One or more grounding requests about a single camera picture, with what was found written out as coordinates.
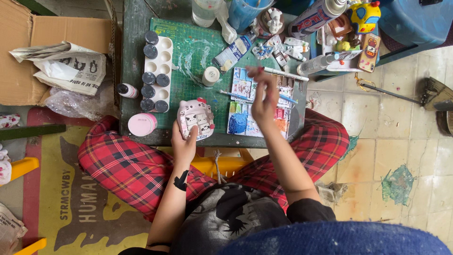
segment yellow plastic stool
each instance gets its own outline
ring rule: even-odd
[[[217,163],[219,164],[220,174],[231,177],[253,161],[247,149],[239,149],[239,152],[241,157],[219,157]],[[200,157],[198,154],[195,154],[190,164],[205,175],[217,180],[217,169],[214,160],[215,157]]]
[[[47,238],[39,239],[38,241],[30,244],[29,246],[21,249],[20,251],[14,253],[14,255],[32,255],[37,250],[43,249],[47,245]]]
[[[35,157],[25,157],[21,160],[14,161],[13,163],[11,163],[11,181],[38,167],[39,160]]]

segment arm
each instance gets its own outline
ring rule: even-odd
[[[195,156],[198,127],[194,126],[190,138],[185,141],[179,131],[179,125],[173,123],[172,146],[174,152],[173,172],[165,188],[156,216],[149,230],[146,248],[150,250],[170,251],[169,246],[155,243],[171,243],[184,222],[186,210],[186,183],[190,162]]]
[[[310,176],[274,123],[275,108],[279,99],[276,81],[272,79],[271,75],[263,73],[257,68],[248,68],[248,71],[249,76],[254,77],[258,82],[252,116],[264,135],[269,156],[288,203],[291,205],[303,198],[320,201]],[[265,86],[267,86],[266,98],[260,100],[263,98]]]

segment yellow rug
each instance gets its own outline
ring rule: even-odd
[[[48,244],[39,255],[116,255],[146,244],[150,223],[78,168],[88,129],[42,138],[38,237]]]

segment cardboard box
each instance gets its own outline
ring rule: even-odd
[[[49,88],[33,76],[39,71],[33,62],[26,60],[19,63],[8,52],[16,48],[50,45],[66,40],[109,54],[114,56],[116,84],[120,80],[121,34],[116,16],[113,15],[112,19],[114,22],[93,18],[36,16],[14,0],[0,0],[0,25],[2,38],[5,38],[0,41],[0,104],[39,105]]]

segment string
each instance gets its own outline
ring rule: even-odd
[[[368,80],[365,80],[365,79],[361,79],[361,78],[359,78],[358,75],[359,75],[359,72],[356,72],[356,76],[355,76],[354,78],[357,80],[357,86],[359,86],[361,89],[365,90],[366,92],[370,92],[370,90],[366,90],[366,89],[364,89],[364,88],[362,87],[362,85],[361,85],[361,83],[360,83],[360,81],[362,81],[362,80],[363,80],[363,81],[366,81],[366,82],[369,82],[369,83],[372,83],[373,86],[376,88],[376,84],[374,84],[374,82],[368,81]]]

